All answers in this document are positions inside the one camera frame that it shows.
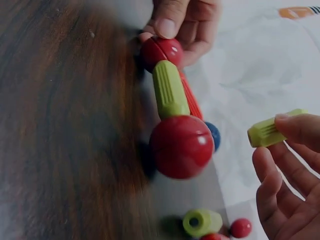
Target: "ridged green cylinder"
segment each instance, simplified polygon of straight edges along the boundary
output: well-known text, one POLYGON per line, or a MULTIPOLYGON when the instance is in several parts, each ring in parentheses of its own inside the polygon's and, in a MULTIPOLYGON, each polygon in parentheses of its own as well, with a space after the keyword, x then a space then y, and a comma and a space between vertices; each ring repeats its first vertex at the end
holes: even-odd
MULTIPOLYGON (((297 108, 295 110, 287 112, 286 114, 288 114, 289 116, 296 116, 306 113, 308 113, 307 110, 297 108)), ((276 129, 274 117, 254 124, 247 131, 247 135, 249 138, 249 142, 253 148, 269 147, 286 140, 286 137, 276 129)))
POLYGON ((182 224, 185 232, 191 237, 201 238, 208 234, 218 233, 223 226, 223 220, 217 212, 194 209, 186 213, 182 224))
POLYGON ((177 67, 170 61, 160 61, 152 72, 155 99, 161 120, 190 115, 190 109, 177 67))

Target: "magnetic stick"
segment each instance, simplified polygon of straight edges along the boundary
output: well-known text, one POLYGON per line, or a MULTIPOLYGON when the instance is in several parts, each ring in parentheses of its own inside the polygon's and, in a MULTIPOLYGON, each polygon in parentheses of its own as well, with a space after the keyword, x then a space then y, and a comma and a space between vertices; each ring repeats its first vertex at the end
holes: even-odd
POLYGON ((160 61, 152 73, 158 114, 161 120, 190 115, 188 101, 177 67, 167 61, 160 61))
MULTIPOLYGON (((286 114, 289 116, 296 116, 306 113, 308 113, 307 110, 297 108, 286 114)), ((286 140, 286 137, 276 129, 274 117, 254 124, 247 131, 247 135, 253 148, 269 147, 286 140)))
POLYGON ((190 114, 192 116, 195 116, 201 120, 204 120, 203 114, 200 110, 199 104, 197 102, 197 99, 195 97, 195 95, 193 94, 191 87, 188 83, 188 80, 185 76, 185 74, 182 71, 179 71, 180 73, 180 78, 181 78, 181 82, 183 85, 183 89, 184 89, 184 93, 189 105, 189 109, 190 109, 190 114))
POLYGON ((149 146, 158 171, 173 179, 189 179, 200 174, 215 148, 208 127, 191 115, 162 120, 153 129, 149 146))
POLYGON ((200 238, 208 234, 218 233, 223 226, 219 213, 207 209, 194 209, 186 213, 182 225, 187 234, 200 238))
POLYGON ((158 62, 168 60, 177 67, 181 64, 184 50, 176 39, 153 36, 146 40, 140 50, 144 68, 152 73, 158 62))

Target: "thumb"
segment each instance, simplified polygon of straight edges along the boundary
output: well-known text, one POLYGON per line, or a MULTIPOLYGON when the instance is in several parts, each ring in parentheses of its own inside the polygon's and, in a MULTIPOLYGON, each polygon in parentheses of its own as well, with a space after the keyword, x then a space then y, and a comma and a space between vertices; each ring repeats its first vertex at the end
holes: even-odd
POLYGON ((154 31, 165 39, 173 39, 183 23, 190 0, 162 0, 154 13, 154 31))
POLYGON ((277 130, 288 140, 306 145, 309 149, 320 153, 320 116, 279 114, 275 117, 274 123, 277 130))

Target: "white surface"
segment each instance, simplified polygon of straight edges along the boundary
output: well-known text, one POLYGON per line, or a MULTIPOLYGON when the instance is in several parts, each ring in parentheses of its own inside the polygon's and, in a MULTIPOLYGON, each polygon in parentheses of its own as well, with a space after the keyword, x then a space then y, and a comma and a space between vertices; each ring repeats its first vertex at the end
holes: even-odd
POLYGON ((253 220, 254 232, 248 240, 267 237, 257 216, 255 196, 260 183, 247 129, 295 108, 320 114, 320 16, 299 21, 280 18, 272 2, 274 7, 294 7, 294 2, 320 5, 320 0, 291 0, 290 4, 226 0, 214 48, 186 69, 205 120, 221 133, 213 161, 228 218, 230 222, 239 217, 253 220))

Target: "hand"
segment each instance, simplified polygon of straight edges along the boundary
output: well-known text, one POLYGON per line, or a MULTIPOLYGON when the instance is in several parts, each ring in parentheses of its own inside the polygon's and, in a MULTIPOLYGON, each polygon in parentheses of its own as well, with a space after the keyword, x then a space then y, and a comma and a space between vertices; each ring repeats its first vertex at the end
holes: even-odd
MULTIPOLYGON (((320 174, 320 116, 303 114, 275 118, 286 143, 320 174)), ((320 239, 320 179, 284 142, 257 148, 252 156, 259 180, 256 193, 261 224, 270 240, 320 239), (294 195, 276 166, 304 199, 294 195)))
POLYGON ((184 49, 182 67, 196 62, 210 50, 222 12, 221 0, 153 0, 151 19, 140 39, 152 35, 176 38, 184 49))

